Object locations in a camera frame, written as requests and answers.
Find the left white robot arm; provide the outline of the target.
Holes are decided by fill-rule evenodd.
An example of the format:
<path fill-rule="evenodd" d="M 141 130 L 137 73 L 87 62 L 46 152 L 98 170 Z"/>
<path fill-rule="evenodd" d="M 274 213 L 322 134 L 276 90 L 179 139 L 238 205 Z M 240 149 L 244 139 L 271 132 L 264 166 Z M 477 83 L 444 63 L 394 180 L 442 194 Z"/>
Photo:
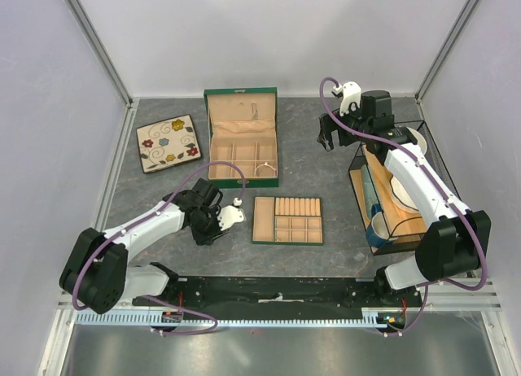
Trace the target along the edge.
<path fill-rule="evenodd" d="M 150 295 L 161 305 L 178 297 L 177 274 L 158 262 L 130 267 L 129 262 L 156 241 L 186 228 L 198 246 L 210 246 L 226 234 L 218 220 L 223 193 L 200 178 L 189 190 L 168 196 L 130 223 L 98 231 L 83 230 L 59 278 L 70 295 L 77 280 L 77 303 L 98 314 L 121 300 Z"/>

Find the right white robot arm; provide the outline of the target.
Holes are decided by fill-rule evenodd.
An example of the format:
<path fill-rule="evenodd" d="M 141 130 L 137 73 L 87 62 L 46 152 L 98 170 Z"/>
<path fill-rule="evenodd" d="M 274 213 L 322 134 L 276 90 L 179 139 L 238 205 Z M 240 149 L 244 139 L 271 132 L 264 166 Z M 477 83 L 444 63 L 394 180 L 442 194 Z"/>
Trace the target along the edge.
<path fill-rule="evenodd" d="M 477 291 L 488 278 L 486 255 L 491 220 L 473 211 L 453 192 L 427 160 L 425 137 L 395 123 L 391 95 L 385 90 L 362 91 L 354 81 L 334 83 L 332 94 L 341 103 L 320 118 L 319 143 L 334 149 L 359 143 L 361 164 L 350 172 L 361 187 L 362 205 L 370 222 L 366 240 L 374 249 L 399 251 L 398 241 L 413 255 L 383 267 L 373 285 L 374 299 L 392 305 L 402 290 L 445 281 L 480 270 L 481 279 L 463 290 Z"/>

